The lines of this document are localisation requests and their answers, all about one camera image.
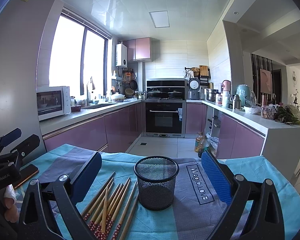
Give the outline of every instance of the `sink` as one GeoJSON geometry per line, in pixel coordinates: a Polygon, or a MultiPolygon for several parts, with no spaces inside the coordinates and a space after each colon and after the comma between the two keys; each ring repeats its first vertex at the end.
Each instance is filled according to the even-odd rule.
{"type": "Polygon", "coordinates": [[[98,104],[98,105],[92,105],[92,106],[86,106],[83,107],[82,109],[97,109],[100,107],[104,107],[104,106],[112,106],[112,105],[116,105],[117,103],[104,103],[104,104],[98,104]]]}

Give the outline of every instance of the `white tile floor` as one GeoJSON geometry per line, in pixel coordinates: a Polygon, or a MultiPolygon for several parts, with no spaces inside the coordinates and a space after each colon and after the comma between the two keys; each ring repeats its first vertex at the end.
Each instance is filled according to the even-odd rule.
{"type": "MultiPolygon", "coordinates": [[[[194,141],[194,138],[160,138],[142,136],[129,153],[141,156],[160,155],[170,158],[197,158],[198,154],[193,150],[194,141]]],[[[300,194],[300,176],[295,177],[291,183],[300,194]]]]}

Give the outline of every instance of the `white microwave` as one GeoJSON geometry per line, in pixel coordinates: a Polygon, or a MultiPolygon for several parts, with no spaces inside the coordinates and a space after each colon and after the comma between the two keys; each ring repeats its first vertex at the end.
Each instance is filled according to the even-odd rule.
{"type": "Polygon", "coordinates": [[[70,87],[37,88],[39,121],[71,112],[70,87]]]}

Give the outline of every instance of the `smartphone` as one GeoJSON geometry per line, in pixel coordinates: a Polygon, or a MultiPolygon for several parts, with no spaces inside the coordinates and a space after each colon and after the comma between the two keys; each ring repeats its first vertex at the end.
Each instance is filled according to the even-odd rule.
{"type": "Polygon", "coordinates": [[[33,177],[38,172],[39,172],[39,168],[34,166],[33,164],[30,164],[25,168],[23,168],[20,171],[21,179],[19,179],[18,181],[12,184],[13,189],[17,189],[18,187],[20,187],[23,183],[25,183],[28,179],[33,177]]]}

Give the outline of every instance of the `wooden cutting board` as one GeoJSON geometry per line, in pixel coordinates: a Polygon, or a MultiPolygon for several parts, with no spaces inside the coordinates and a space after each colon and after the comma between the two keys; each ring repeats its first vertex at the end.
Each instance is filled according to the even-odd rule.
{"type": "Polygon", "coordinates": [[[200,76],[209,76],[208,66],[200,65],[200,76]]]}

